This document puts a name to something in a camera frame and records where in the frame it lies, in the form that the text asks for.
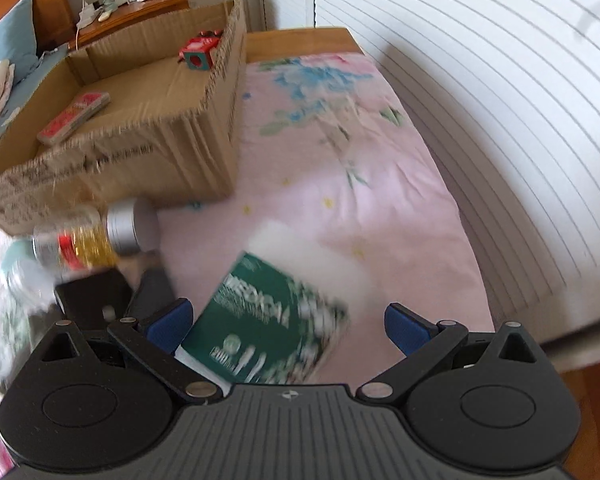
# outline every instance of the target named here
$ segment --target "cardboard box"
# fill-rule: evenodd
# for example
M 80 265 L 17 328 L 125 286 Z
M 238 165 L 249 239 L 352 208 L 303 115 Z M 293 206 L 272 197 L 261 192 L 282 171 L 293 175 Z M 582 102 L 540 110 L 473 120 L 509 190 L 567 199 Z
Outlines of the cardboard box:
M 177 63 L 201 30 L 224 28 L 211 71 Z M 239 0 L 179 10 L 124 28 L 69 54 L 0 139 L 0 227 L 10 235 L 80 203 L 129 196 L 156 206 L 229 196 L 237 178 L 246 56 Z M 38 132 L 80 93 L 111 102 L 46 151 Z

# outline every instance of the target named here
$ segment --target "book cover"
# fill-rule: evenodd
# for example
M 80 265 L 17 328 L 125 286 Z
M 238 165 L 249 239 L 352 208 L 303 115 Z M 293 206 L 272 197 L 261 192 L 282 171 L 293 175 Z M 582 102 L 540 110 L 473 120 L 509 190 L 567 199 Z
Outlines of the book cover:
M 245 253 L 182 348 L 231 383 L 301 383 L 348 322 L 343 302 Z

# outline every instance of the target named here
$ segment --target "glass jar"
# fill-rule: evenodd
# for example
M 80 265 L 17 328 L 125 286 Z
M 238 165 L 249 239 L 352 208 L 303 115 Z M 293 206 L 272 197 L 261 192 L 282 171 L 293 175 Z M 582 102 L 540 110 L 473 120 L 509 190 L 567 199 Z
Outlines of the glass jar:
M 114 267 L 120 256 L 159 247 L 156 211 L 143 198 L 113 203 L 102 218 L 97 209 L 79 206 L 33 231 L 37 260 L 55 272 Z

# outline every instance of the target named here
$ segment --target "blue gripper pad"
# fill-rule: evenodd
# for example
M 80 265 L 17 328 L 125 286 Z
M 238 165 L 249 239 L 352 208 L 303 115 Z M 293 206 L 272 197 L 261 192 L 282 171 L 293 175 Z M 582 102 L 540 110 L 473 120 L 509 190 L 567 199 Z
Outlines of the blue gripper pad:
M 193 326 L 193 306 L 189 300 L 180 298 L 158 314 L 162 316 L 149 325 L 142 323 L 142 332 L 148 341 L 173 354 Z
M 438 327 L 400 303 L 390 304 L 384 311 L 384 332 L 409 356 L 438 334 Z

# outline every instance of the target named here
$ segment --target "red box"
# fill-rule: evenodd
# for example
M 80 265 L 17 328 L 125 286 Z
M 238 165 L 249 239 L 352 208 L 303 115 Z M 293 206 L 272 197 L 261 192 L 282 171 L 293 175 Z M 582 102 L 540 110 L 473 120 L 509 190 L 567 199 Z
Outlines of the red box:
M 192 70 L 211 70 L 219 43 L 219 38 L 191 38 L 180 50 L 180 60 L 186 61 Z

